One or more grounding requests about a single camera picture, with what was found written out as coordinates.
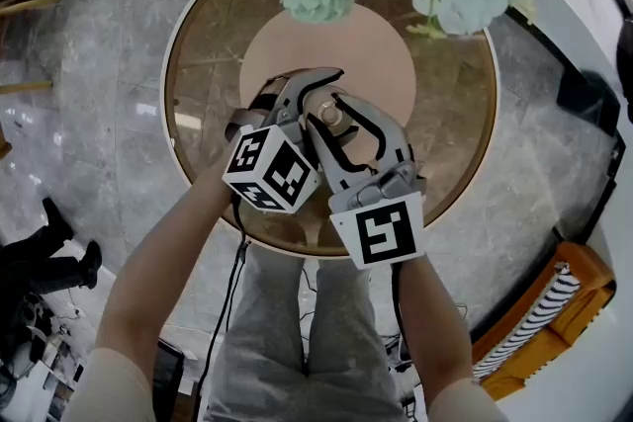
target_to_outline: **marble floor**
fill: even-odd
[[[51,195],[77,231],[62,254],[79,255],[90,238],[101,244],[109,272],[97,291],[72,291],[72,305],[56,298],[60,312],[76,304],[87,315],[88,335],[112,273],[186,190],[161,131],[158,80],[187,1],[62,0],[6,20],[2,82],[46,77],[54,86],[0,96],[0,122],[13,144],[0,162],[2,241],[41,226],[40,202]],[[563,67],[534,37],[506,16],[491,34],[501,82],[494,138],[468,192],[427,233],[428,254],[456,302],[468,306],[470,326],[515,283],[553,225],[565,233],[582,226],[613,144],[556,106]],[[234,246],[232,233],[213,232],[171,315],[173,332],[207,336],[199,331],[215,327]],[[309,263],[311,277],[316,267]],[[314,303],[305,284],[300,297],[302,307]],[[372,298],[379,330],[393,333],[388,270],[373,274]],[[191,345],[200,354],[204,346]]]

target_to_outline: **striped pillow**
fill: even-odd
[[[570,265],[558,263],[556,274],[512,332],[473,367],[475,378],[483,379],[498,370],[514,352],[558,316],[580,287],[581,283],[572,275]]]

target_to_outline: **round table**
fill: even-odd
[[[415,102],[407,136],[427,179],[424,224],[446,213],[482,164],[497,115],[497,67],[487,32],[430,40],[411,34],[420,23],[410,0],[356,0],[403,38],[415,69]],[[191,184],[220,157],[224,130],[239,97],[239,71],[250,42],[282,11],[279,0],[191,0],[165,54],[161,112],[172,154]],[[328,224],[329,191],[321,187],[292,216],[240,212],[248,235],[286,253],[343,257]],[[234,225],[229,212],[225,221]]]

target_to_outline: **sleeve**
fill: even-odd
[[[442,390],[428,410],[429,422],[507,422],[488,393],[473,379],[457,380]]]
[[[62,422],[155,422],[151,390],[138,366],[107,348],[92,352]]]

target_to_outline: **forearm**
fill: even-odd
[[[470,335],[426,256],[403,264],[400,307],[407,346],[430,405],[446,386],[473,375]]]
[[[156,343],[214,225],[230,201],[222,182],[226,158],[206,170],[151,230],[122,268],[110,292],[97,347],[125,355]]]

